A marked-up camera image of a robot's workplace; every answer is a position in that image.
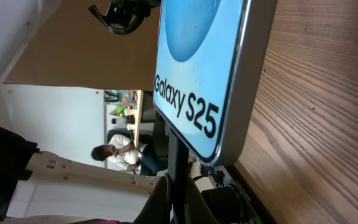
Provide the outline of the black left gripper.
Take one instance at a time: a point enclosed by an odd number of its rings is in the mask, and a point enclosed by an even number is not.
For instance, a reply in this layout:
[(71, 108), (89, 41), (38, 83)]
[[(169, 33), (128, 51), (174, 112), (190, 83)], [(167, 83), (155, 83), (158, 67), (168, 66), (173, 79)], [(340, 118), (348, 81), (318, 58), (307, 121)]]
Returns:
[(153, 8), (160, 5), (161, 0), (110, 0), (105, 14), (101, 14), (96, 5), (88, 10), (108, 31), (127, 35), (135, 31), (145, 17), (150, 16)]

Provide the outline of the Galaxy S25 smartphone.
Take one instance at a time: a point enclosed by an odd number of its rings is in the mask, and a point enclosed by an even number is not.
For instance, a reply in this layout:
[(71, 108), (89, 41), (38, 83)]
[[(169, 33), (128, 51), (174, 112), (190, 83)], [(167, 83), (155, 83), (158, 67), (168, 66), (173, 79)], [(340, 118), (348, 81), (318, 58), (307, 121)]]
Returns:
[(207, 166), (245, 143), (276, 0), (164, 0), (154, 106)]

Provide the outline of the wooden shelf with items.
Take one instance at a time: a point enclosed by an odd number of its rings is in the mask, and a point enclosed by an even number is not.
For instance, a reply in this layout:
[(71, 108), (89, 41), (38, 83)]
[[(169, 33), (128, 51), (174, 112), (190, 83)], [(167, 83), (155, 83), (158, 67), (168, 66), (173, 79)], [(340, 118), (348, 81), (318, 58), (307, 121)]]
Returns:
[(134, 121), (127, 125), (127, 130), (131, 131), (131, 138), (134, 142), (134, 146), (138, 147), (144, 92), (142, 90), (127, 90), (126, 92), (129, 94), (129, 96), (126, 98), (121, 98), (124, 101), (116, 103), (115, 106), (122, 108), (118, 115), (123, 115), (124, 117), (133, 117)]

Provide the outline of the black office chair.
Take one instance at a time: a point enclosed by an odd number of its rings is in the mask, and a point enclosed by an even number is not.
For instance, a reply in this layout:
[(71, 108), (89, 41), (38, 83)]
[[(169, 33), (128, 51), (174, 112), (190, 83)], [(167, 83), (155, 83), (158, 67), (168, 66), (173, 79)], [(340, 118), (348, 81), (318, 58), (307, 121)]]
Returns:
[[(134, 133), (133, 131), (128, 131), (126, 129), (111, 129), (108, 131), (107, 133), (107, 142), (109, 142), (111, 140), (111, 138), (116, 135), (116, 134), (121, 134), (131, 140), (134, 140)], [(139, 142), (144, 143), (144, 144), (151, 144), (153, 141), (153, 138), (151, 135), (149, 134), (144, 134), (143, 132), (139, 133)]]

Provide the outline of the seated person white shirt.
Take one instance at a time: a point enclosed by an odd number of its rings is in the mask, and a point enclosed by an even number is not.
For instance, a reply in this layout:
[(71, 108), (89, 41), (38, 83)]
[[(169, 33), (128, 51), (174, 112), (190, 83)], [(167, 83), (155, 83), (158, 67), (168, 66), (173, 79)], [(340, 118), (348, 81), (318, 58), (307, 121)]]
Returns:
[(107, 144), (96, 146), (91, 151), (91, 157), (96, 161), (106, 159), (126, 171), (139, 169), (140, 175), (156, 176), (167, 168), (167, 163), (158, 158), (152, 143), (142, 143), (136, 147), (133, 140), (115, 134)]

